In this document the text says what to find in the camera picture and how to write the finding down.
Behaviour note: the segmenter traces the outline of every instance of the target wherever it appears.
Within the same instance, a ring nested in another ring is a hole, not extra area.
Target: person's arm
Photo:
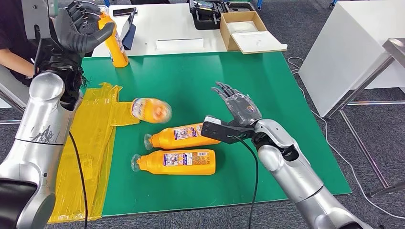
[[[0,49],[0,64],[25,75],[29,79],[34,76],[34,65],[12,53],[9,49]]]

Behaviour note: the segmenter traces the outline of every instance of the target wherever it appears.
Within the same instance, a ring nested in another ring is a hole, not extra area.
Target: orange bottle
[[[107,6],[99,6],[102,15],[100,15],[100,20],[98,21],[99,29],[102,29],[108,22],[114,23],[114,32],[111,37],[107,38],[106,45],[110,52],[111,61],[113,62],[114,67],[122,68],[128,65],[128,57],[125,53],[124,46],[122,45],[121,39],[117,33],[117,25],[111,19],[108,14]]]
[[[149,155],[135,154],[131,160],[134,172],[153,174],[211,175],[215,173],[215,152],[210,149],[158,150]]]
[[[201,136],[202,123],[185,125],[175,128],[166,128],[157,134],[146,134],[145,147],[150,150],[154,147],[163,149],[178,149],[192,146],[206,146],[220,143],[220,141]]]
[[[159,99],[136,98],[132,101],[131,113],[148,123],[166,123],[171,118],[171,107]]]

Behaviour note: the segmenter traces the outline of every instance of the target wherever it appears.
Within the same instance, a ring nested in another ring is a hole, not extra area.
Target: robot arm
[[[92,3],[74,1],[59,9],[56,29],[49,23],[47,0],[22,0],[29,39],[35,39],[46,60],[36,60],[14,144],[0,165],[0,228],[44,228],[55,205],[56,175],[73,116],[80,105],[85,52],[111,36],[114,24],[91,35],[79,29],[97,20]]]
[[[372,229],[350,213],[327,190],[302,154],[298,143],[276,121],[261,119],[249,98],[229,85],[214,88],[234,116],[225,123],[206,117],[201,135],[229,144],[251,138],[263,166],[274,176],[288,199],[295,203],[307,224],[314,229]]]

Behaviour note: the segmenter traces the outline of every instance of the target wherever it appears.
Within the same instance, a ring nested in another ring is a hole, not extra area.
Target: open cardboard box
[[[228,23],[243,22],[243,21],[252,21],[255,27],[257,28],[257,32],[231,33],[228,27]],[[228,51],[241,50],[243,54],[249,54],[258,52],[278,52],[287,50],[286,44],[281,44],[279,41],[277,41],[276,38],[274,38],[273,35],[271,35],[270,32],[267,31],[263,21],[261,20],[256,11],[222,13],[219,30],[221,32],[221,36],[224,41],[225,47]],[[251,47],[252,45],[254,46],[257,44],[258,40],[255,39],[262,39],[262,38],[264,38],[265,40],[266,43],[265,47],[258,47],[254,51],[252,51],[252,49],[245,48],[247,45],[246,43],[250,43]]]

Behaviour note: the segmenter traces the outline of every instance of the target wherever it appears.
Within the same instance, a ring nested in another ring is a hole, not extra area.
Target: yellow plastic bag
[[[122,87],[102,83],[88,88],[78,108],[71,132],[76,141],[85,178],[88,218],[101,218],[114,146],[115,126],[139,123],[130,104],[118,102]],[[56,181],[56,204],[49,223],[82,220],[85,217],[82,183],[75,150],[66,141]]]

